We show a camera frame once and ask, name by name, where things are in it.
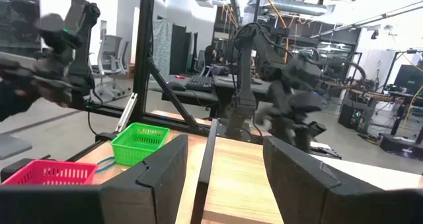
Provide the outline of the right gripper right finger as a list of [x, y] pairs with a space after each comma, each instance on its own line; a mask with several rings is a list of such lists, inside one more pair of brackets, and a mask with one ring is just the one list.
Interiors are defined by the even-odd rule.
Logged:
[[273, 137], [264, 139], [263, 157], [285, 224], [388, 224], [380, 188]]

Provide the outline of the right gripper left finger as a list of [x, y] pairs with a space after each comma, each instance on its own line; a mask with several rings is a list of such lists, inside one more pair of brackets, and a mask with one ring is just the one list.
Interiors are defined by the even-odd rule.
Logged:
[[188, 136], [178, 135], [102, 184], [105, 224], [174, 224], [186, 178]]

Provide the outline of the green plastic basket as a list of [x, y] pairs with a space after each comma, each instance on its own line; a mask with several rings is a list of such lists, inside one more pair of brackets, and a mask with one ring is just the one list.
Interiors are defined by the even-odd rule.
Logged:
[[111, 141], [115, 162], [130, 167], [136, 165], [160, 149], [169, 133], [169, 128], [132, 123]]

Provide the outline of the black desk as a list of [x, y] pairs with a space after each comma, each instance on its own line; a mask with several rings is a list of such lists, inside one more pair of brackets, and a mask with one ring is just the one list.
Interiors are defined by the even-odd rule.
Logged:
[[[182, 75], [170, 75], [165, 78], [165, 82], [176, 81], [184, 85], [193, 76], [182, 77]], [[176, 97], [184, 104], [204, 106], [210, 108], [223, 108], [230, 103], [231, 97], [235, 92], [232, 76], [214, 75], [213, 89], [210, 92], [194, 91], [186, 89], [185, 91], [173, 91]]]

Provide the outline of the grey office chair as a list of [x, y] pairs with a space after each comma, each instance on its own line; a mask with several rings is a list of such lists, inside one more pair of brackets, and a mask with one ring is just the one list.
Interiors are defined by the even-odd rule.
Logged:
[[100, 96], [108, 95], [116, 100], [129, 95], [131, 88], [117, 83], [117, 78], [127, 75], [129, 65], [126, 61], [126, 52], [129, 42], [121, 37], [105, 35], [100, 44], [97, 64], [92, 66], [93, 74], [100, 79], [96, 89]]

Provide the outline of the black computer tower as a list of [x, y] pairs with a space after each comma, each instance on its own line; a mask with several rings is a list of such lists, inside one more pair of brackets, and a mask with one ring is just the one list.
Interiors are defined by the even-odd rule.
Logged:
[[364, 120], [366, 110], [366, 104], [346, 98], [340, 109], [338, 123], [345, 128], [357, 130], [360, 123]]

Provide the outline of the thin blue rubber band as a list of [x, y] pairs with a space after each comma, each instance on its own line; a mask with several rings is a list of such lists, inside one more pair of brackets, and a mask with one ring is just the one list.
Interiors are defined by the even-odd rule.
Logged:
[[109, 168], [113, 167], [116, 164], [115, 162], [115, 158], [114, 157], [107, 157], [101, 161], [99, 161], [96, 165], [97, 165], [97, 169], [96, 169], [96, 173], [100, 173], [103, 171], [108, 170]]

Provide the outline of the black table clamp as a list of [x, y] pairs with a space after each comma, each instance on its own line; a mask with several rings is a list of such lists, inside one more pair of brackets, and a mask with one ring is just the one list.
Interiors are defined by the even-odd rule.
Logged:
[[95, 141], [112, 141], [117, 136], [116, 132], [102, 132], [95, 135]]

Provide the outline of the silver aluminium bar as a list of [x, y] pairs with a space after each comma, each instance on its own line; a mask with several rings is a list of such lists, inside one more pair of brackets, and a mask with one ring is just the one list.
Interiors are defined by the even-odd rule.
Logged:
[[128, 121], [130, 119], [130, 116], [134, 110], [136, 102], [137, 102], [137, 93], [132, 93], [120, 117], [120, 120], [116, 126], [116, 129], [115, 129], [116, 132], [120, 133], [126, 128]]

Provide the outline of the black computer mouse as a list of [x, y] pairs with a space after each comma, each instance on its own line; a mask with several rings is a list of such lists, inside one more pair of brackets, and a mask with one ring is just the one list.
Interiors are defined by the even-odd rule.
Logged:
[[184, 84], [176, 82], [176, 81], [169, 81], [167, 82], [168, 88], [172, 91], [185, 91], [186, 87]]

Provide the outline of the black keyboard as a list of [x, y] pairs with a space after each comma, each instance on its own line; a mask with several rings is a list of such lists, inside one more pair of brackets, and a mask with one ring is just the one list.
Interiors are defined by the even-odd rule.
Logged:
[[196, 75], [188, 80], [185, 87], [189, 90], [210, 92], [213, 89], [213, 79]]

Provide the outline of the person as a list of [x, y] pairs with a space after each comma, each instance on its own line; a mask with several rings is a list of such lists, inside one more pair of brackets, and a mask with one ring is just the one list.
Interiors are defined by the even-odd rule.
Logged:
[[205, 48], [204, 58], [206, 66], [211, 66], [216, 62], [216, 54], [215, 44], [211, 44]]

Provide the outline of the black floor equipment box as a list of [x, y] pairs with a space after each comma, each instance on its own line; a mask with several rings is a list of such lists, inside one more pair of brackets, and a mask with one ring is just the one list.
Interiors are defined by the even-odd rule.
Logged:
[[420, 137], [412, 140], [385, 134], [382, 136], [379, 147], [386, 153], [423, 161], [423, 138]]

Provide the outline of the red plastic basket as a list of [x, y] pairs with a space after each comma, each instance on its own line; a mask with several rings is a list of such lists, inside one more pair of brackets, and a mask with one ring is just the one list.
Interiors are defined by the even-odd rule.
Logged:
[[93, 183], [98, 166], [90, 163], [34, 160], [2, 185], [86, 185]]

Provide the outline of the black computer monitor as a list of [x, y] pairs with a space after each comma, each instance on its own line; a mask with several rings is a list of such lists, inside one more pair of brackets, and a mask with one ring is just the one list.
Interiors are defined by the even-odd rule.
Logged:
[[405, 88], [408, 94], [415, 94], [423, 85], [423, 71], [413, 65], [401, 65], [394, 85]]

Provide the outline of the silver ventilation duct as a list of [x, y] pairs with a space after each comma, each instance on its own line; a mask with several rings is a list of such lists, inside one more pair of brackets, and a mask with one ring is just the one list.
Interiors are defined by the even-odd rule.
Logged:
[[263, 3], [262, 7], [311, 16], [321, 16], [328, 12], [327, 7], [324, 5], [293, 0], [270, 0], [270, 2]]

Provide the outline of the black aluminium frame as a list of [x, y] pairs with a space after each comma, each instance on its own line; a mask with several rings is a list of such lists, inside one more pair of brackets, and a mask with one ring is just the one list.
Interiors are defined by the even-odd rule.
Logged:
[[[137, 102], [132, 112], [127, 115], [129, 123], [140, 122], [154, 126], [163, 126], [176, 131], [183, 131], [206, 137], [209, 135], [211, 126], [197, 123], [194, 117], [188, 114], [176, 95], [166, 87], [164, 79], [151, 62], [151, 52], [153, 48], [151, 44], [153, 8], [154, 0], [140, 0], [134, 77], [134, 91], [137, 95]], [[156, 76], [158, 84], [164, 86], [163, 91], [170, 98], [174, 107], [178, 109], [180, 115], [183, 117], [182, 120], [167, 116], [159, 116], [145, 111], [147, 85], [150, 75]]]

